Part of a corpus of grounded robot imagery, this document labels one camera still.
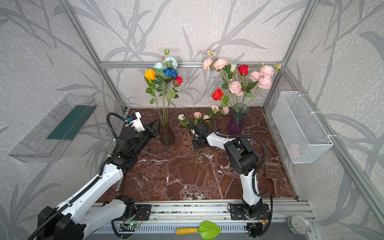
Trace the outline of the peach rosebud stem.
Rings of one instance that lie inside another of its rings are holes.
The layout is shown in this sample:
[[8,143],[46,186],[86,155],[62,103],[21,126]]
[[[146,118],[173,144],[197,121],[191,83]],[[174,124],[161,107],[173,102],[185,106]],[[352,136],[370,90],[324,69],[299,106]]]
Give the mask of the peach rosebud stem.
[[194,169],[196,169],[200,162],[202,162],[203,165],[205,165],[203,157],[202,157],[203,147],[200,147],[200,145],[198,143],[198,138],[200,136],[200,132],[202,131],[200,129],[204,128],[205,130],[207,130],[209,128],[210,116],[209,115],[201,115],[201,114],[198,116],[198,112],[195,112],[194,116],[195,116],[195,121],[194,121],[194,125],[191,128],[191,134],[193,137],[192,143],[193,143],[195,153],[193,154],[192,164],[193,164]]

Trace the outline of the dark glass cup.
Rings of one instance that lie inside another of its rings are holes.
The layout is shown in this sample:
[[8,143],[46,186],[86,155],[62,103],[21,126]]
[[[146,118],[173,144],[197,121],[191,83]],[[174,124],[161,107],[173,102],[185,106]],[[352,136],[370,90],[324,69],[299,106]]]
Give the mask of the dark glass cup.
[[175,142],[176,137],[171,128],[170,119],[168,117],[160,117],[160,119],[160,142],[163,146],[171,146]]

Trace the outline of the pink rosebud stem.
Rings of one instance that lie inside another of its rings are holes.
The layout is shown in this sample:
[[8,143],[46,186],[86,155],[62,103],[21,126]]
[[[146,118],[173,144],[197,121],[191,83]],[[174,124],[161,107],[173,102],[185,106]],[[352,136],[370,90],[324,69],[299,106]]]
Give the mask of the pink rosebud stem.
[[194,117],[195,117],[194,125],[197,125],[202,118],[202,114],[200,112],[194,112]]

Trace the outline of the white rose stem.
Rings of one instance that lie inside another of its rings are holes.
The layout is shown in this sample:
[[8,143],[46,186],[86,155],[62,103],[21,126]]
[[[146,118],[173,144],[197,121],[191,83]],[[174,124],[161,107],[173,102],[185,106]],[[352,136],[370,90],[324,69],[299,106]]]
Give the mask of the white rose stem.
[[188,129],[188,130],[193,130],[194,126],[195,126],[195,121],[190,121],[188,120],[184,114],[180,114],[178,115],[178,120],[180,122],[180,124],[182,125],[182,127]]

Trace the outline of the small pink bud spray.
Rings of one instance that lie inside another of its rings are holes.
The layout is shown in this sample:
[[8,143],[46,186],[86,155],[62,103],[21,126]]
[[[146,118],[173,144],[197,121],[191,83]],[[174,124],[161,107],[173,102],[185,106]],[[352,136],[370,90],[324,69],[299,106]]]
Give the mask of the small pink bud spray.
[[213,120],[220,115],[228,115],[229,107],[219,107],[217,105],[211,105],[210,108],[202,115],[202,118],[199,122],[203,123],[207,129],[209,129]]

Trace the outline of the purple ribbed glass vase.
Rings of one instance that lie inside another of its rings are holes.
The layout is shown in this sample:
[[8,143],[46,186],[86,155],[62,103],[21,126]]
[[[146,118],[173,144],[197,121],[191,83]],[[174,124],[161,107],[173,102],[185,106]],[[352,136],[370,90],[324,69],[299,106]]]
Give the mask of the purple ribbed glass vase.
[[249,112],[245,104],[235,104],[233,107],[233,116],[228,124],[228,131],[231,134],[240,134],[244,127],[244,117]]

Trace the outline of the green stem small red rose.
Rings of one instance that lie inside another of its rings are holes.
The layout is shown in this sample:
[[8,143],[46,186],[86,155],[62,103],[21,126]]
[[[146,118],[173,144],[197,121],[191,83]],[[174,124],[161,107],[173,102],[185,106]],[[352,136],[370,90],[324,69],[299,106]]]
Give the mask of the green stem small red rose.
[[169,108],[174,107],[177,109],[176,104],[174,103],[174,99],[177,99],[179,96],[177,94],[178,90],[177,88],[182,85],[183,78],[180,76],[176,76],[175,78],[169,77],[166,78],[166,85],[165,85],[165,91],[164,91],[164,97],[165,97],[165,108],[164,108],[164,116],[166,117],[166,123],[169,122],[168,116],[169,116]]

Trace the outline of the orange rose stem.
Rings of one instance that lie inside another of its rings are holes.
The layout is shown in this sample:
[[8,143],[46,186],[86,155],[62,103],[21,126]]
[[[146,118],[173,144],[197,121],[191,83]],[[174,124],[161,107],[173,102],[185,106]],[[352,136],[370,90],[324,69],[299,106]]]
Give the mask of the orange rose stem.
[[152,69],[145,71],[144,78],[148,85],[148,88],[146,89],[146,93],[151,96],[150,104],[156,105],[159,118],[160,118],[161,127],[164,127],[165,120],[164,120],[164,116],[161,113],[161,110],[159,107],[159,100],[158,100],[158,97],[160,97],[160,94],[163,92],[163,89],[161,87],[161,82],[159,81],[159,78],[157,77],[156,72]]

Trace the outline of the white rosebud stem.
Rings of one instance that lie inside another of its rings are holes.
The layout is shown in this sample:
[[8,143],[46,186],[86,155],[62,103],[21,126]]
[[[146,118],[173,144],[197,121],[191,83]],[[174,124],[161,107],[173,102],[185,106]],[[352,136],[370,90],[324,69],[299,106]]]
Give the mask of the white rosebud stem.
[[237,72],[237,65],[236,64],[231,64],[231,69],[230,69],[230,74],[234,75]]

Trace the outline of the white blue flower stem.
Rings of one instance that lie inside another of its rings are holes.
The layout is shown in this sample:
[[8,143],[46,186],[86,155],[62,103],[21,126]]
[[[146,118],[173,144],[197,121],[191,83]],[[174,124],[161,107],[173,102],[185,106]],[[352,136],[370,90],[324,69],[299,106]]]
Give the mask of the white blue flower stem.
[[[163,85],[164,85],[164,73],[163,73],[163,70],[165,70],[167,68],[173,68],[173,69],[175,69],[177,71],[177,67],[178,67],[177,60],[170,55],[170,50],[169,49],[165,49],[164,50],[164,55],[162,57],[162,61],[159,62],[159,63],[156,63],[154,65],[154,67],[152,68],[152,70],[154,70],[156,72],[156,75],[159,78],[159,81],[161,82],[162,89],[163,89]],[[159,107],[160,107],[162,115],[164,116],[164,114],[163,114],[163,93],[160,94],[159,98],[161,100],[161,103],[159,103]]]

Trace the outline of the dark red rose stem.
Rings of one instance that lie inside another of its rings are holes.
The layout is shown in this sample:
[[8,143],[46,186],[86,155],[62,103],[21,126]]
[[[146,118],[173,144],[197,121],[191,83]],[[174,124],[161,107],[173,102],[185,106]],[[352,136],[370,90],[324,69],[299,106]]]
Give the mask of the dark red rose stem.
[[257,85],[258,72],[249,72],[249,66],[241,65],[238,67],[238,76],[242,86],[242,91],[250,93],[252,89]]

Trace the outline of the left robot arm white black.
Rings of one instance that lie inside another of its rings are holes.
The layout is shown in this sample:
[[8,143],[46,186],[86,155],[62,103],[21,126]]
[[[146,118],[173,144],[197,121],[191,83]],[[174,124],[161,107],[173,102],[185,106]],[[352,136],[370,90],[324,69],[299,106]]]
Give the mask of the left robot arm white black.
[[83,240],[106,223],[134,216],[135,201],[120,195],[98,210],[92,205],[137,163],[140,152],[159,134],[159,122],[145,126],[131,121],[120,135],[120,151],[104,161],[99,172],[85,186],[57,207],[46,207],[38,215],[37,229],[31,240]]

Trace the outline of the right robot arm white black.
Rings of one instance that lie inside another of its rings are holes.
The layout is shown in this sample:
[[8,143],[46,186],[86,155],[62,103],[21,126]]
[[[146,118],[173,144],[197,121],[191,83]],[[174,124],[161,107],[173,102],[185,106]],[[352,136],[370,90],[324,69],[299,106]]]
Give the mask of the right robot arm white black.
[[215,147],[226,151],[232,168],[241,179],[245,217],[253,220],[263,213],[266,221],[271,220],[273,204],[265,204],[262,197],[269,195],[272,200],[272,194],[270,191],[260,193],[257,182],[257,172],[267,157],[267,149],[263,142],[252,136],[226,136],[209,131],[202,123],[192,128],[192,134],[194,138],[192,143],[196,150]]

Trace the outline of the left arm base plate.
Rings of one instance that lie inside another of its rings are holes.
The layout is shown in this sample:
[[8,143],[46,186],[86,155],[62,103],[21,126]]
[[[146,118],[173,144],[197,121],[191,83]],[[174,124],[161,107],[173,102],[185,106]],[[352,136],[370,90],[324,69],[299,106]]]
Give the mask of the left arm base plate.
[[152,205],[135,205],[130,216],[133,221],[149,221]]

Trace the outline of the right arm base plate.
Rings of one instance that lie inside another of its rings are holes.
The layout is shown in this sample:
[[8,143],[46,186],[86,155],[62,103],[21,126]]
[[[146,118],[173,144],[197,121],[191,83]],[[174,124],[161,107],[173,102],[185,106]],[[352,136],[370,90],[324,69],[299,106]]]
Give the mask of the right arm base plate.
[[271,218],[271,211],[268,204],[265,203],[257,203],[253,206],[230,203],[227,207],[231,220],[260,220],[266,222]]

